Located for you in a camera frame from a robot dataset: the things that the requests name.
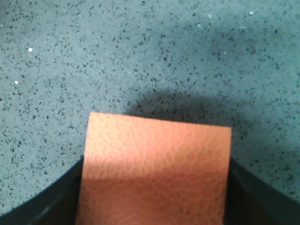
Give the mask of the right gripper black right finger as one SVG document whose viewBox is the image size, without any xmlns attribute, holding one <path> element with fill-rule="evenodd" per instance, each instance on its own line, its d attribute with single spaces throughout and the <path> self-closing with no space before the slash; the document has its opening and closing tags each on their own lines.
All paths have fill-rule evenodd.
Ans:
<svg viewBox="0 0 300 225">
<path fill-rule="evenodd" d="M 298 225 L 300 203 L 230 159 L 224 225 Z"/>
</svg>

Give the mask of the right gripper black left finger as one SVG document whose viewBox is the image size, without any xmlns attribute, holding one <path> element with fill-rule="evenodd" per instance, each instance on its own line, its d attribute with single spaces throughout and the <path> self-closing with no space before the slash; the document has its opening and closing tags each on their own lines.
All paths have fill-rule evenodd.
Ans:
<svg viewBox="0 0 300 225">
<path fill-rule="evenodd" d="M 0 217 L 2 225 L 74 225 L 83 158 L 52 185 Z"/>
</svg>

